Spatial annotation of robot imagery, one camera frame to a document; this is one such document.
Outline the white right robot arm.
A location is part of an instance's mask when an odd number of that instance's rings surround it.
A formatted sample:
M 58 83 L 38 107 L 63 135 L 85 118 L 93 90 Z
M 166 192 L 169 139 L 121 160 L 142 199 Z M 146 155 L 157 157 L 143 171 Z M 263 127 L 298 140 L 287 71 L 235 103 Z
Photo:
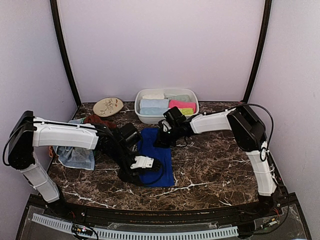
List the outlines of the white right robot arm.
M 240 104 L 226 110 L 186 117 L 173 107 L 158 123 L 154 146 L 170 148 L 177 140 L 206 132 L 232 131 L 238 147 L 248 156 L 256 181 L 258 196 L 263 200 L 255 205 L 255 213 L 266 217 L 275 208 L 271 199 L 277 189 L 274 166 L 269 158 L 269 139 L 266 126 L 250 104 Z

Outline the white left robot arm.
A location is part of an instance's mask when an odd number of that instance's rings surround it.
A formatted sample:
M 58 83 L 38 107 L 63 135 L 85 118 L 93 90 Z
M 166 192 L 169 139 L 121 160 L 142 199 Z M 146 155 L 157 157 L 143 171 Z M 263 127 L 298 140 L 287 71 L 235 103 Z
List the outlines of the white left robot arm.
M 2 161 L 7 167 L 20 171 L 40 193 L 51 210 L 60 218 L 67 218 L 70 206 L 63 201 L 58 186 L 39 163 L 35 147 L 59 146 L 96 150 L 108 155 L 119 166 L 124 182 L 141 185 L 139 171 L 151 168 L 154 159 L 130 150 L 130 140 L 141 139 L 133 125 L 129 132 L 109 128 L 103 123 L 75 124 L 50 121 L 25 111 L 7 140 Z

